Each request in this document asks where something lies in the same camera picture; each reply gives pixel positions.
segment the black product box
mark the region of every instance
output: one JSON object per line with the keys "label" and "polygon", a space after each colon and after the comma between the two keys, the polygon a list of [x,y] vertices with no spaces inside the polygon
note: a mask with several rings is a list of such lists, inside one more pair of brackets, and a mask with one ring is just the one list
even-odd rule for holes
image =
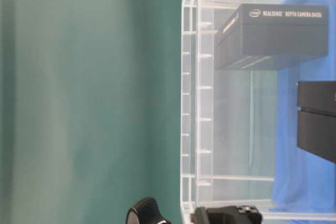
{"label": "black product box", "polygon": [[300,81],[298,106],[298,147],[336,163],[336,81]]}
{"label": "black product box", "polygon": [[215,35],[217,69],[278,70],[327,54],[327,6],[242,4]]}

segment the green backdrop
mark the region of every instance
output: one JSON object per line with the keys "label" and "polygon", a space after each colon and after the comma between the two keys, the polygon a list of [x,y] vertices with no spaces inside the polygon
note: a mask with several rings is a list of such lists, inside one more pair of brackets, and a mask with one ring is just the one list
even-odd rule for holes
{"label": "green backdrop", "polygon": [[1,0],[1,223],[179,210],[181,0]]}

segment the blue fabric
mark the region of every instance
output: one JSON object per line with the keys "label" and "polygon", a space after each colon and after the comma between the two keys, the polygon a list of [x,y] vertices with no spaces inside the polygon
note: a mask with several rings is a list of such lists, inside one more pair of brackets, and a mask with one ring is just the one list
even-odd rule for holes
{"label": "blue fabric", "polygon": [[328,5],[327,57],[278,71],[277,150],[272,199],[283,211],[336,211],[336,165],[297,148],[299,80],[336,80],[336,0],[287,0],[286,4]]}

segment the black knob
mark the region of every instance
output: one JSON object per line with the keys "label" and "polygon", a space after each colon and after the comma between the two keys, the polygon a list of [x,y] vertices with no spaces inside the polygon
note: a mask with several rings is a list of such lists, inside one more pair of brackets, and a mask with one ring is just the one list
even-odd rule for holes
{"label": "black knob", "polygon": [[171,222],[162,217],[155,199],[147,197],[130,208],[126,224],[171,224]]}

